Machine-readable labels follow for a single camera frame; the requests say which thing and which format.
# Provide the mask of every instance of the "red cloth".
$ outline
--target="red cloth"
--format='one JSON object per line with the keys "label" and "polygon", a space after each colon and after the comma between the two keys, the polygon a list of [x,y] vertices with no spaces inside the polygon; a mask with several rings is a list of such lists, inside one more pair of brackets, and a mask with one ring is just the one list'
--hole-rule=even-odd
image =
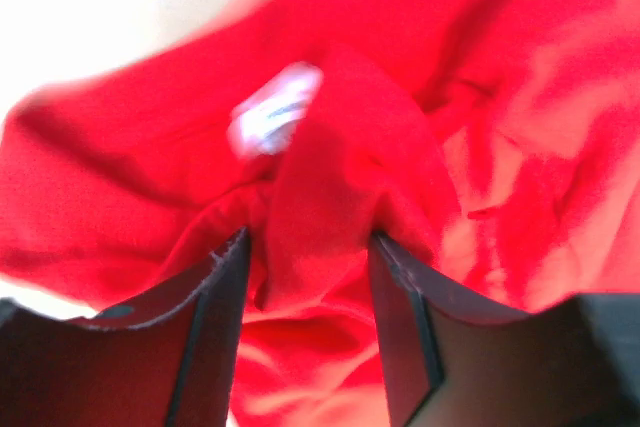
{"label": "red cloth", "polygon": [[[638,291],[640,0],[273,0],[26,99],[0,149],[0,265],[97,309],[255,239],[239,423],[387,423],[365,246],[384,229],[530,311]],[[231,110],[324,81],[290,148],[243,162]]]}

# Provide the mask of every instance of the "red garment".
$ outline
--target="red garment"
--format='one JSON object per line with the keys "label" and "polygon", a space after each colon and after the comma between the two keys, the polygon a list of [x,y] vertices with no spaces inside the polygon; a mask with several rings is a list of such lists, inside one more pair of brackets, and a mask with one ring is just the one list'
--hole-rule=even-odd
{"label": "red garment", "polygon": [[[530,311],[640,290],[639,39],[640,0],[273,0],[14,110],[0,265],[102,309],[248,225],[240,425],[385,425],[372,230]],[[230,112],[300,60],[291,146],[239,160]]]}

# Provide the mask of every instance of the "clothing label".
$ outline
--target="clothing label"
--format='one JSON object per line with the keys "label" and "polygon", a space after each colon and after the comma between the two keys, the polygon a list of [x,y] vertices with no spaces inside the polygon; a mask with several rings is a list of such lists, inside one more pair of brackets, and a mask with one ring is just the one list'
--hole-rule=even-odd
{"label": "clothing label", "polygon": [[291,64],[236,107],[228,130],[236,154],[253,157],[287,148],[321,81],[317,67]]}

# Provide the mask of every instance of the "white label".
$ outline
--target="white label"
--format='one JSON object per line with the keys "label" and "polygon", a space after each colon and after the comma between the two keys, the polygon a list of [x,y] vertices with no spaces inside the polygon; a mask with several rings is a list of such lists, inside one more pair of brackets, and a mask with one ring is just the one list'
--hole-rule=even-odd
{"label": "white label", "polygon": [[236,107],[228,130],[236,154],[254,157],[286,149],[321,81],[317,67],[291,64]]}

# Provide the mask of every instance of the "crumpled red cloth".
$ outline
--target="crumpled red cloth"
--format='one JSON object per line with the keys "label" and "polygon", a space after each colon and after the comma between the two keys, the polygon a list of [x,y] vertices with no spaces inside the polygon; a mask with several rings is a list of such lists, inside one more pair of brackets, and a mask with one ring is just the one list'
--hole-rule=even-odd
{"label": "crumpled red cloth", "polygon": [[[272,0],[13,111],[2,272],[102,309],[247,225],[240,425],[386,425],[373,230],[529,311],[640,290],[639,39],[640,0]],[[290,147],[238,159],[231,111],[296,61]]]}

